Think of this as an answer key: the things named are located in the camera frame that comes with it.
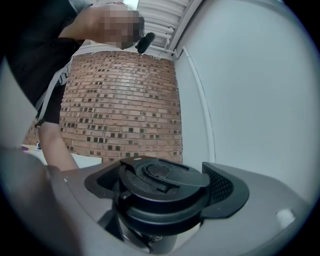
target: speaker grille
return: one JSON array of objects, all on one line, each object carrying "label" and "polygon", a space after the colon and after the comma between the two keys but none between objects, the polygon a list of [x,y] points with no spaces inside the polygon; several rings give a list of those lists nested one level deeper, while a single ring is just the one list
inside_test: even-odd
[{"label": "speaker grille", "polygon": [[210,205],[223,201],[232,194],[234,185],[230,180],[204,165],[202,172],[208,174],[210,178]]},{"label": "speaker grille", "polygon": [[107,173],[101,175],[96,182],[101,187],[104,187],[107,190],[112,190],[115,183],[119,179],[119,169],[120,167],[114,168]]}]

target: black t-shirt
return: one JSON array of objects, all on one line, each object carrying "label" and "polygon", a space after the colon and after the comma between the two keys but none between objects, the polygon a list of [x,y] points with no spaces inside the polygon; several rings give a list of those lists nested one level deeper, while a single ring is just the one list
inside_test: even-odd
[{"label": "black t-shirt", "polygon": [[[59,34],[90,5],[92,3],[86,0],[46,1],[37,14],[30,17],[27,27],[6,53],[16,81],[33,106],[54,74],[69,62],[83,43],[72,38],[58,38]],[[45,122],[59,124],[65,88],[61,85],[53,89],[43,117]]]}]

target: forearm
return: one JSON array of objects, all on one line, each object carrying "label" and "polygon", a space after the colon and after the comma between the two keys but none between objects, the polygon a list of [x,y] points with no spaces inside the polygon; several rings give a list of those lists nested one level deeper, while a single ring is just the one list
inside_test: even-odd
[{"label": "forearm", "polygon": [[77,169],[73,156],[67,149],[58,124],[45,122],[39,129],[39,139],[46,163],[61,171]]}]

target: person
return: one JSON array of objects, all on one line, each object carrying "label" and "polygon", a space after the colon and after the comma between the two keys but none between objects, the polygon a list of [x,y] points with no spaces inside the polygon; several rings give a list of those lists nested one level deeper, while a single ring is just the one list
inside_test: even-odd
[{"label": "person", "polygon": [[[72,55],[85,40],[129,48],[143,36],[143,30],[139,12],[119,2],[94,6],[87,0],[49,0],[30,17],[6,57],[22,91],[39,107],[36,127],[48,165],[61,171],[78,168],[59,126]],[[54,83],[51,94],[50,83]]]}]

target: white strap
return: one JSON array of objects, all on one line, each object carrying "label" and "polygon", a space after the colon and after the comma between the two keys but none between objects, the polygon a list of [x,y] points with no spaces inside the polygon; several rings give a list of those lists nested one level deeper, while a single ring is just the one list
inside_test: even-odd
[{"label": "white strap", "polygon": [[40,99],[36,102],[35,109],[37,111],[39,111],[39,109],[40,109],[40,107],[42,105],[41,112],[40,112],[40,115],[38,117],[38,124],[41,122],[42,118],[45,115],[45,112],[46,112],[46,109],[47,109],[51,94],[52,94],[57,82],[60,81],[59,85],[65,85],[66,84],[67,77],[68,77],[69,72],[70,72],[71,62],[72,62],[72,58],[63,68],[58,70],[53,75],[53,78],[51,79],[47,90],[40,97]]}]

